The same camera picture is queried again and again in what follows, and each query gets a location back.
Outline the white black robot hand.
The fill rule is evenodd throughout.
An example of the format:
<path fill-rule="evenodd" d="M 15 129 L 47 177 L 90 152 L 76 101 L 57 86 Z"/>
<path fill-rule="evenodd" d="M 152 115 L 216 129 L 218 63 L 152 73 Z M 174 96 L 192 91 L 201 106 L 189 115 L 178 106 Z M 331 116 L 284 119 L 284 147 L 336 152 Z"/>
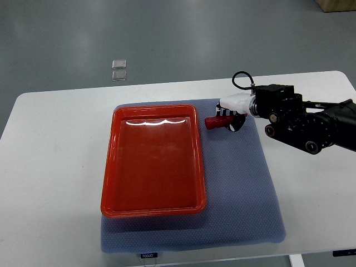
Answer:
<path fill-rule="evenodd" d="M 241 129 L 247 115 L 253 116 L 255 97 L 250 94 L 238 93 L 221 98 L 216 105 L 218 118 L 231 116 L 231 122 L 225 125 L 229 131 L 237 132 Z"/>

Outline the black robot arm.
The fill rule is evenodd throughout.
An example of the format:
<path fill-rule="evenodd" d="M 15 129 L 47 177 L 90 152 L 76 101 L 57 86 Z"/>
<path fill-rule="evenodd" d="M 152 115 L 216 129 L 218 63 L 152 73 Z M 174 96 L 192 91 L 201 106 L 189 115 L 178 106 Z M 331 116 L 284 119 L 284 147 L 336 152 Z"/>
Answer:
<path fill-rule="evenodd" d="M 268 137 L 316 155 L 337 145 L 355 150 L 355 103 L 304 101 L 292 85 L 252 87 L 252 112 L 269 120 Z"/>

